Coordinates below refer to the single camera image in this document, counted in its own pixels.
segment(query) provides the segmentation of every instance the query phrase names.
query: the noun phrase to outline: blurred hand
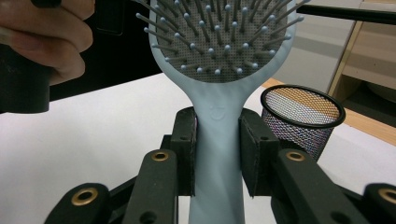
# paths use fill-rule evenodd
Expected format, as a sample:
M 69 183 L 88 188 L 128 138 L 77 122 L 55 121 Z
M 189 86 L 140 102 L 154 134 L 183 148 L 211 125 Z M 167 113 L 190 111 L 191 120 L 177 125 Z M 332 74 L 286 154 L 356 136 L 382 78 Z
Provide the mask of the blurred hand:
M 91 46 L 92 30 L 84 21 L 93 12 L 94 0 L 63 0 L 57 8 L 37 8 L 31 0 L 0 0 L 0 43 L 53 67 L 51 85 L 65 82 L 85 72 L 80 53 Z

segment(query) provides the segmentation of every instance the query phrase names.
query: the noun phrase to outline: screw hole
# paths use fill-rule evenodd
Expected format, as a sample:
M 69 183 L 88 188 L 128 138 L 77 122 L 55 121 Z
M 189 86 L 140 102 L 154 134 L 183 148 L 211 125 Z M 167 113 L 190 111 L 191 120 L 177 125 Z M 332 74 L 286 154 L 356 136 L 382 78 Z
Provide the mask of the screw hole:
M 83 192 L 83 193 L 81 193 L 80 195 L 78 195 L 78 199 L 79 200 L 87 200 L 87 199 L 89 199 L 89 198 L 91 198 L 92 197 L 92 192 Z
M 140 216 L 140 223 L 142 224 L 152 224 L 155 223 L 155 220 L 157 220 L 157 216 L 153 212 L 145 212 Z
M 91 203 L 98 196 L 98 191 L 95 188 L 81 189 L 72 198 L 72 204 L 75 206 L 82 206 Z
M 396 204 L 396 190 L 395 189 L 379 189 L 379 195 L 386 201 Z
M 340 212 L 332 212 L 332 219 L 340 224 L 350 224 L 350 219 L 345 214 Z
M 156 152 L 156 153 L 154 153 L 154 154 L 151 156 L 151 158 L 152 158 L 154 161 L 166 161 L 166 160 L 168 159 L 168 157 L 169 157 L 168 153 L 162 152 L 162 151 Z
M 305 156 L 303 154 L 301 154 L 299 152 L 294 152 L 294 151 L 288 152 L 286 154 L 286 157 L 288 157 L 289 160 L 292 160 L 292 161 L 303 161 L 303 160 L 305 160 Z

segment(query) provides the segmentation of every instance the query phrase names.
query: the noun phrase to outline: wooden cabinet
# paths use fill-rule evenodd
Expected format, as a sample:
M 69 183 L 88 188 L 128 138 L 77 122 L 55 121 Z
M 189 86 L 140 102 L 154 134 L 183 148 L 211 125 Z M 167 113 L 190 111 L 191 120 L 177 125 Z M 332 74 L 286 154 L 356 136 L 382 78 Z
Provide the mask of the wooden cabinet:
M 396 1 L 366 1 L 362 7 L 396 10 Z M 355 23 L 329 94 L 344 101 L 362 81 L 396 90 L 396 25 Z

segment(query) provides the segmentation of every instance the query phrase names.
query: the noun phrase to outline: black bracket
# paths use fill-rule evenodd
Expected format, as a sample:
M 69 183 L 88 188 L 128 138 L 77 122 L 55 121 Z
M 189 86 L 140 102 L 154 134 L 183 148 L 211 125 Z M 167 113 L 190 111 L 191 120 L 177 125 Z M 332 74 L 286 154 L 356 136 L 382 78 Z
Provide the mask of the black bracket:
M 96 30 L 107 35 L 122 35 L 126 0 L 96 0 Z
M 396 187 L 374 183 L 359 195 L 335 185 L 309 154 L 280 148 L 261 117 L 243 109 L 241 169 L 250 196 L 270 196 L 278 224 L 396 223 Z M 177 196 L 193 196 L 197 120 L 177 113 L 172 134 L 143 159 L 138 176 L 108 191 L 83 184 L 67 192 L 45 224 L 177 223 Z

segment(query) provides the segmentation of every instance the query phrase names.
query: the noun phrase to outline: wall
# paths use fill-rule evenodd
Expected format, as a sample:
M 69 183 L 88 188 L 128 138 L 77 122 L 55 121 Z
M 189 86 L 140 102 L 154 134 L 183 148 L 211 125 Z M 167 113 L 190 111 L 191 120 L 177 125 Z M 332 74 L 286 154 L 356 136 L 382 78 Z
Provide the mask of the wall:
M 309 5 L 359 8 L 361 0 L 312 0 Z M 290 55 L 274 75 L 288 84 L 328 92 L 354 21 L 304 15 Z

